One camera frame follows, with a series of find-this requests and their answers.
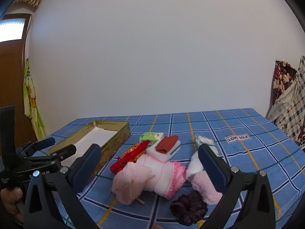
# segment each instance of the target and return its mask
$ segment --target white towel with pink trim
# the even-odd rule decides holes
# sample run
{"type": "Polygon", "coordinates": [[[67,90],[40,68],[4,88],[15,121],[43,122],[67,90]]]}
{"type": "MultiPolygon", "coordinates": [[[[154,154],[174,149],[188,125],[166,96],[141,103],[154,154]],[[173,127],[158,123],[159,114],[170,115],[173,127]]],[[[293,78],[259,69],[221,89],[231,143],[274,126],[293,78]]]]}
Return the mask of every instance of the white towel with pink trim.
{"type": "Polygon", "coordinates": [[[144,190],[153,191],[168,200],[186,181],[186,167],[178,161],[161,163],[149,155],[143,154],[136,163],[150,167],[152,174],[155,176],[145,184],[144,190]]]}

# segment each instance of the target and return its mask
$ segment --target wooden stick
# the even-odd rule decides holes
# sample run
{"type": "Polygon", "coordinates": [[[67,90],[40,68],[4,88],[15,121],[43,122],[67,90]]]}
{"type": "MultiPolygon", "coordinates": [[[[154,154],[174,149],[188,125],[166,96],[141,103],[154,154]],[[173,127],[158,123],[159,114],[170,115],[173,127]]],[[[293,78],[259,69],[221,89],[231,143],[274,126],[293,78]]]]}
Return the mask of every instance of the wooden stick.
{"type": "Polygon", "coordinates": [[[136,198],[136,200],[138,201],[138,202],[140,202],[142,205],[144,205],[145,204],[145,202],[144,201],[142,201],[141,199],[139,199],[139,198],[136,198]]]}
{"type": "Polygon", "coordinates": [[[163,229],[163,228],[158,225],[153,225],[150,229],[163,229]]]}

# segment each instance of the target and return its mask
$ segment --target brown hair scrunchie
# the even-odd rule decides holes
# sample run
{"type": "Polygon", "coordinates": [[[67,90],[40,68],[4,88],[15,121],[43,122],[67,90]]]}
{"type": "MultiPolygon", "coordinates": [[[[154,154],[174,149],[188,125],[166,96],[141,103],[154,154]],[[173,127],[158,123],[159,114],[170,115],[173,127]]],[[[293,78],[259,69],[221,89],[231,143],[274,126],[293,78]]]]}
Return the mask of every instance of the brown hair scrunchie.
{"type": "Polygon", "coordinates": [[[193,190],[188,195],[183,194],[170,204],[170,211],[181,225],[190,226],[204,218],[208,211],[201,194],[193,190]]]}

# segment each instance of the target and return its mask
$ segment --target hanging green cloth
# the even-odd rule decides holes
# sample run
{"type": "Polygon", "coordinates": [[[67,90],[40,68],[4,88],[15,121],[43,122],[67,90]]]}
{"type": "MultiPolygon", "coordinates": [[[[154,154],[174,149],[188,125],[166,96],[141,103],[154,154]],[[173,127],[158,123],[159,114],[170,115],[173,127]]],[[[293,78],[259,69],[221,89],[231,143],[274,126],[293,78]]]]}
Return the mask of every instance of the hanging green cloth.
{"type": "Polygon", "coordinates": [[[29,59],[26,59],[23,81],[23,100],[24,114],[32,121],[37,140],[42,140],[47,136],[45,125],[42,122],[38,109],[36,107],[36,94],[33,80],[30,73],[29,59]]]}

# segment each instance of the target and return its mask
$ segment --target blue gripper pad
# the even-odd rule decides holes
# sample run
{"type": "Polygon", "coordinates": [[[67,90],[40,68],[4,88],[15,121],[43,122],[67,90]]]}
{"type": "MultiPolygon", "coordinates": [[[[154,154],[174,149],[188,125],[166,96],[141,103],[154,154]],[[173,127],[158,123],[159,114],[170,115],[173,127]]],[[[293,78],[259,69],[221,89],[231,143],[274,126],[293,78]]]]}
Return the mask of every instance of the blue gripper pad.
{"type": "Polygon", "coordinates": [[[92,144],[82,157],[78,157],[70,167],[68,181],[75,193],[83,191],[95,167],[101,159],[101,148],[92,144]]]}
{"type": "Polygon", "coordinates": [[[209,148],[207,144],[199,146],[198,157],[202,163],[204,169],[206,170],[209,178],[211,179],[215,189],[220,193],[225,193],[227,191],[227,177],[213,159],[212,154],[214,152],[209,148]]]}
{"type": "Polygon", "coordinates": [[[35,142],[34,149],[35,151],[40,151],[52,145],[55,145],[55,139],[51,137],[42,141],[35,142]]]}

